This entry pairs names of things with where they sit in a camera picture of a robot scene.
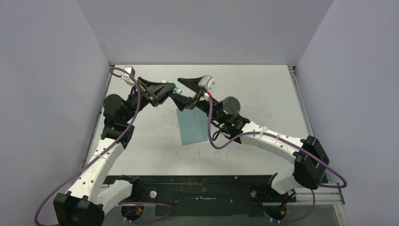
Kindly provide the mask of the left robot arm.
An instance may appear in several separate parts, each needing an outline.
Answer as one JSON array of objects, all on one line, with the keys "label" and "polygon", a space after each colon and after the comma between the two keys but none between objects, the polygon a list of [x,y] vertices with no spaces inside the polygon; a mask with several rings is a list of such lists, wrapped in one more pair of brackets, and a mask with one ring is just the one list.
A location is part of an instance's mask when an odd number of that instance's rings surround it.
[{"label": "left robot arm", "polygon": [[157,107],[173,93],[173,83],[137,79],[138,91],[126,99],[117,94],[103,101],[104,128],[89,163],[66,193],[58,193],[53,205],[60,226],[100,226],[105,215],[122,200],[129,203],[140,198],[138,180],[121,176],[104,191],[103,183],[118,157],[127,148],[133,132],[132,122],[147,105]]}]

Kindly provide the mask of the teal envelope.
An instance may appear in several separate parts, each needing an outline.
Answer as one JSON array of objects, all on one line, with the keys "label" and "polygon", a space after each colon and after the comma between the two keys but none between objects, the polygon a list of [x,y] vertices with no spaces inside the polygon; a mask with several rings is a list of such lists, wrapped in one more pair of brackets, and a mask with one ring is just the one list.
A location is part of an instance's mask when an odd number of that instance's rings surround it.
[{"label": "teal envelope", "polygon": [[199,108],[178,110],[177,119],[183,145],[208,141],[208,117]]}]

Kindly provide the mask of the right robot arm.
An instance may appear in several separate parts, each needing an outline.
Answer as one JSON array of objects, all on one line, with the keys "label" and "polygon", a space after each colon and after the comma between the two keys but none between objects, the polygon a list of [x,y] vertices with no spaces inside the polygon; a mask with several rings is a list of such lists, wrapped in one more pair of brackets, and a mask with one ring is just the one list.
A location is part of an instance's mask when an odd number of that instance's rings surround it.
[{"label": "right robot arm", "polygon": [[256,146],[291,164],[286,171],[272,175],[266,188],[269,200],[277,202],[285,193],[298,187],[318,189],[329,164],[318,139],[313,136],[306,139],[286,136],[242,117],[237,98],[226,97],[217,101],[212,97],[211,92],[215,88],[212,76],[178,78],[178,81],[195,95],[186,97],[172,93],[170,97],[180,111],[198,108],[207,115],[208,138],[214,148],[217,148],[214,141],[222,134],[228,139],[228,143]]}]

